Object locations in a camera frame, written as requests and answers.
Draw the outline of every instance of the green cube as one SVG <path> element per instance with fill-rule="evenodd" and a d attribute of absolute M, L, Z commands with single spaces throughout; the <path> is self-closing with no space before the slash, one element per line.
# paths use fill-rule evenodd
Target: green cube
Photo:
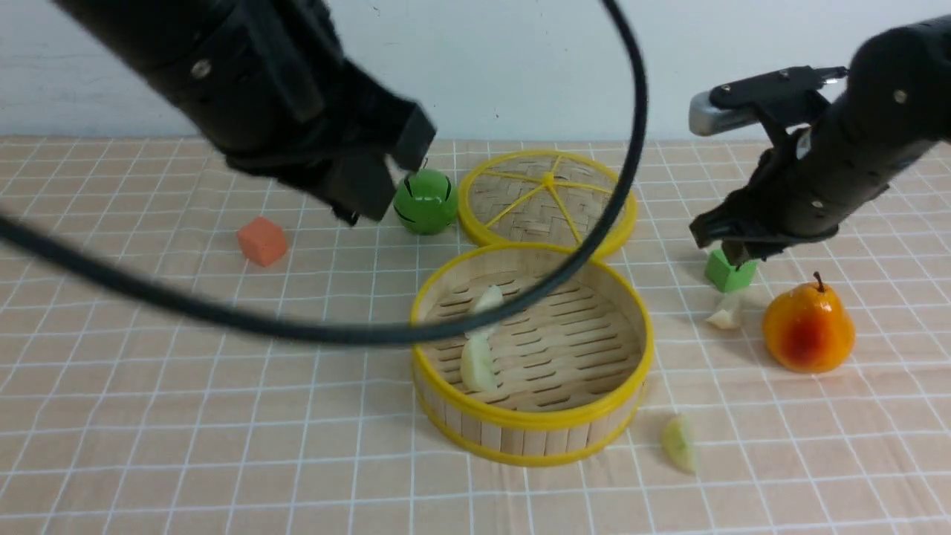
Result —
<path fill-rule="evenodd" d="M 756 261 L 750 260 L 737 269 L 727 262 L 727 256 L 721 249 L 716 249 L 707 260 L 707 270 L 704 274 L 722 293 L 730 293 L 748 287 L 753 282 Z"/>

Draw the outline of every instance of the green toy fruit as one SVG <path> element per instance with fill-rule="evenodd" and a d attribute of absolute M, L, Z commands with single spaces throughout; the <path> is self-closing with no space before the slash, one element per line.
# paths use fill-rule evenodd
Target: green toy fruit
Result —
<path fill-rule="evenodd" d="M 456 219 L 458 208 L 456 188 L 435 169 L 406 175 L 393 198 L 397 217 L 414 234 L 439 234 Z"/>

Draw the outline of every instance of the bamboo steamer basket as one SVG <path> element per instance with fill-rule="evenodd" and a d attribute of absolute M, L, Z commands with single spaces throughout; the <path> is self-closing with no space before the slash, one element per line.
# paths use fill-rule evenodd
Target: bamboo steamer basket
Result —
<path fill-rule="evenodd" d="M 575 248 L 601 217 L 617 174 L 573 152 L 525 150 L 498 156 L 459 184 L 459 223 L 479 246 L 546 243 Z M 593 258 L 619 250 L 634 231 L 633 194 Z"/>
<path fill-rule="evenodd" d="M 419 292 L 414 323 L 469 313 L 491 285 L 506 299 L 571 253 L 550 244 L 499 244 L 456 257 Z M 500 463 L 555 466 L 620 435 L 643 395 L 653 359 L 647 309 L 613 269 L 590 261 L 490 338 L 498 390 L 471 392 L 459 364 L 465 337 L 413 348 L 420 405 L 450 440 Z"/>

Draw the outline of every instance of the orange foam block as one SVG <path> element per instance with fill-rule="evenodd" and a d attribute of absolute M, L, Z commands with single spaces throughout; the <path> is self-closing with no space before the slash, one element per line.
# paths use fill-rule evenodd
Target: orange foam block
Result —
<path fill-rule="evenodd" d="M 261 216 L 238 230 L 238 244 L 244 257 L 262 268 L 274 264 L 287 252 L 283 228 Z"/>

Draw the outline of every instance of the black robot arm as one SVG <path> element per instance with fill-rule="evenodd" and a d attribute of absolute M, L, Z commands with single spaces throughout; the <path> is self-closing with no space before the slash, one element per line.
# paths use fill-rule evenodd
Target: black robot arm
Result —
<path fill-rule="evenodd" d="M 322 0 L 54 0 L 179 109 L 233 169 L 343 221 L 379 221 L 387 158 L 418 170 L 436 130 L 344 54 Z"/>
<path fill-rule="evenodd" d="M 830 104 L 818 90 L 846 75 Z M 951 139 L 951 15 L 872 37 L 848 69 L 777 70 L 691 102 L 697 135 L 756 123 L 773 147 L 745 187 L 690 224 L 698 247 L 722 241 L 737 267 L 836 235 L 899 173 Z"/>

